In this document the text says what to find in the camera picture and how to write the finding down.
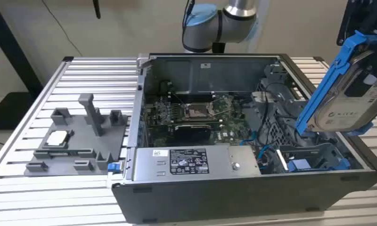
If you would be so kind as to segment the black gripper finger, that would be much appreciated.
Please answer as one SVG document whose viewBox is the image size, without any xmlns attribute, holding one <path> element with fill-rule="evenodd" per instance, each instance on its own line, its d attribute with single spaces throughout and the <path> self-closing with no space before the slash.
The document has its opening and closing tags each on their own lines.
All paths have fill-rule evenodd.
<svg viewBox="0 0 377 226">
<path fill-rule="evenodd" d="M 361 97 L 366 93 L 371 85 L 375 83 L 375 81 L 377 81 L 375 76 L 370 74 L 367 71 L 362 71 L 353 80 L 353 82 L 350 83 L 343 94 L 347 97 Z"/>
</svg>

